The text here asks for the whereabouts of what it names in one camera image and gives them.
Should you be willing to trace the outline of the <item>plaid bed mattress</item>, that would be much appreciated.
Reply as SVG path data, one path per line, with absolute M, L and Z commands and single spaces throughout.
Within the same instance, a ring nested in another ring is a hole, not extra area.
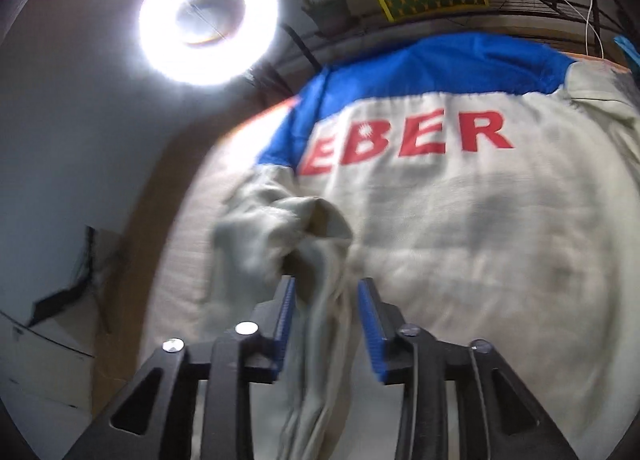
M 195 169 L 154 273 L 146 306 L 140 362 L 163 341 L 193 342 L 206 332 L 213 291 L 214 228 L 227 199 L 250 173 L 285 115 L 289 98 L 222 135 Z

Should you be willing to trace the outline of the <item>white and blue work jacket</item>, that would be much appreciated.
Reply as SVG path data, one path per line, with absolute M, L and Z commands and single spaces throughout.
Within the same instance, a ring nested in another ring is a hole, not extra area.
M 390 458 L 363 277 L 436 338 L 494 344 L 579 458 L 607 457 L 638 412 L 639 90 L 608 64 L 462 32 L 324 69 L 258 146 L 213 248 L 213 330 L 296 277 L 258 458 Z

